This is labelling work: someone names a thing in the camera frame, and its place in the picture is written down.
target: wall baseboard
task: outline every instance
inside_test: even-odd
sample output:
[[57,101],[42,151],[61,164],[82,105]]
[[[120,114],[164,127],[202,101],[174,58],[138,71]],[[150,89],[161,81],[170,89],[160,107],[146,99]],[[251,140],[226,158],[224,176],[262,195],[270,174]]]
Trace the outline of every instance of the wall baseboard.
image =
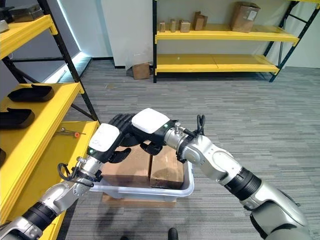
[[114,68],[115,68],[115,69],[125,69],[126,66],[114,66]]
[[113,56],[105,56],[105,57],[93,57],[92,60],[113,60]]

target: brown cardboard box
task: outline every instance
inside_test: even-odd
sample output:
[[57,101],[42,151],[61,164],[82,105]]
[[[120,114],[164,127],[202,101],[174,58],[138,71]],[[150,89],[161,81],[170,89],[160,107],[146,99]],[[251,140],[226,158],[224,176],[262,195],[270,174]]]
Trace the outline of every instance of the brown cardboard box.
[[195,31],[201,31],[207,25],[208,16],[201,15],[201,11],[196,11],[194,13],[194,19],[192,27]]
[[170,20],[171,24],[170,24],[170,31],[172,33],[175,33],[176,32],[176,20],[175,19],[171,19]]
[[164,33],[166,31],[166,23],[164,21],[160,22],[160,33]]
[[231,30],[236,32],[249,33],[254,26],[254,21],[260,7],[252,2],[236,2],[233,17],[231,20]]
[[113,186],[149,188],[151,158],[139,145],[131,147],[129,156],[120,163],[107,162],[102,167],[102,177]]
[[109,207],[128,207],[128,208],[173,208],[177,200],[175,201],[155,201],[146,199],[129,199],[129,198],[113,198],[107,194],[102,195],[102,202],[107,204]]
[[164,146],[152,158],[150,185],[155,188],[180,189],[184,183],[184,166],[177,160],[176,151]]
[[132,66],[133,78],[138,79],[148,79],[150,78],[150,68],[149,63],[141,63]]
[[181,33],[188,33],[190,32],[190,25],[191,23],[188,20],[180,20],[179,28]]

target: yellow metal shelving unit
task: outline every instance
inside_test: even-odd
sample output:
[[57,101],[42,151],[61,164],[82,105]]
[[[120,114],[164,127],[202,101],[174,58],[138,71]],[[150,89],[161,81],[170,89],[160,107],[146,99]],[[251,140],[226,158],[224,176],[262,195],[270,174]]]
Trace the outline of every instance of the yellow metal shelving unit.
[[297,44],[299,38],[287,33],[277,26],[256,25],[251,32],[232,31],[227,24],[207,24],[204,30],[190,32],[157,31],[155,42],[158,40],[247,40],[247,41],[274,41],[292,42]]
[[[16,89],[30,87],[26,83],[27,79],[36,85],[50,85],[54,90],[54,97],[47,102],[14,102],[8,97],[1,102],[1,112],[7,111],[7,108],[31,109],[35,115],[33,123],[27,128],[0,130],[0,146],[6,153],[0,167],[1,224],[24,214],[49,187],[59,183],[58,163],[74,166],[77,157],[84,157],[89,140],[99,126],[96,112],[51,16],[49,5],[46,0],[39,0],[38,3],[44,16],[34,21],[10,23],[9,30],[0,34],[1,59],[20,83]],[[37,83],[31,76],[17,69],[14,60],[8,58],[10,53],[46,30],[50,30],[62,55],[56,59],[65,61],[75,83]],[[82,95],[90,114],[73,104],[78,94]],[[62,122],[70,106],[93,121]],[[62,127],[85,134],[79,138],[55,134]],[[45,229],[41,240],[57,238],[64,215],[59,215]]]
[[[157,0],[152,0],[153,24],[153,82],[157,82],[159,73],[203,73],[203,72],[269,72],[273,82],[279,71],[283,68],[290,55],[297,47],[308,27],[316,17],[320,8],[320,0],[291,1],[279,26],[255,25],[251,32],[232,31],[227,24],[207,24],[203,30],[189,32],[169,28],[164,32],[157,29]],[[317,3],[309,20],[303,20],[291,14],[291,10],[298,2]],[[305,27],[294,36],[285,29],[285,21],[293,17],[305,23]],[[266,41],[269,42],[263,55],[245,54],[157,54],[157,43],[160,40],[233,40],[233,41]],[[266,58],[274,42],[280,42],[278,65],[272,64]],[[291,42],[292,46],[282,59],[283,42]]]
[[50,15],[44,15],[34,21],[9,23],[8,26],[9,30],[0,34],[1,59],[47,29],[50,29],[52,35],[58,34]]

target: robotic arm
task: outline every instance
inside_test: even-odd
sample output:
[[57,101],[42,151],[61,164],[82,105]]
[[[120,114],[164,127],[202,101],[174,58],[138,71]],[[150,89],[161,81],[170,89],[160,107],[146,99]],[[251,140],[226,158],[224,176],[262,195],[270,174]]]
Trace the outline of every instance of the robotic arm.
[[[79,157],[72,173],[65,165],[58,166],[64,181],[48,189],[24,215],[3,226],[0,240],[38,239],[57,215],[86,193],[93,182],[100,181],[103,163],[118,163],[128,156],[130,148],[115,151],[118,146],[137,144],[152,155],[168,145],[176,150],[179,161],[199,167],[251,211],[251,222],[263,239],[311,240],[308,222],[296,203],[214,145],[204,136],[204,122],[204,116],[198,117],[198,129],[189,131],[179,122],[147,108],[136,115],[119,114],[109,124],[103,123],[90,140],[87,158]],[[61,173],[61,167],[66,168],[67,177]]]

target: plastic bin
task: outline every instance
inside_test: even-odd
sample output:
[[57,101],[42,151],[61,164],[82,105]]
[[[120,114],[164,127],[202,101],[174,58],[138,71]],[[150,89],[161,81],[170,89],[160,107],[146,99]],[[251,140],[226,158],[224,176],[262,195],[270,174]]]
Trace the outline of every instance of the plastic bin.
[[104,192],[115,199],[142,199],[173,202],[177,198],[187,197],[195,189],[195,180],[192,163],[183,164],[184,179],[180,189],[161,189],[143,187],[112,186],[102,179],[91,188],[93,192]]

